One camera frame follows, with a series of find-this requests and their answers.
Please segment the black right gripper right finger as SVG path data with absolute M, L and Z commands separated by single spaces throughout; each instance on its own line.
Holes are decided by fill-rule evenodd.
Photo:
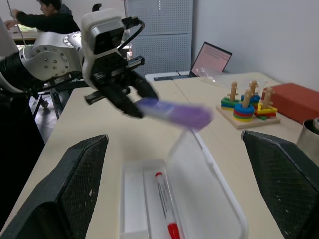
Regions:
M 286 239 L 319 237 L 319 168 L 292 142 L 244 130 L 262 198 Z

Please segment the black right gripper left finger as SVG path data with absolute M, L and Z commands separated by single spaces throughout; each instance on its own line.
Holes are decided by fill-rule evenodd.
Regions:
M 97 202 L 107 135 L 79 142 L 30 193 L 2 239 L 83 239 Z

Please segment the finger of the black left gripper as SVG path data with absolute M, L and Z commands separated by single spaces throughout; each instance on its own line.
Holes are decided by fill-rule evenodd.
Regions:
M 151 84 L 135 71 L 130 72 L 130 85 L 136 89 L 140 97 L 158 99 L 158 95 Z
M 111 93 L 109 101 L 124 114 L 136 118 L 143 118 L 144 114 L 137 108 L 137 106 L 130 100 L 130 98 L 123 92 Z

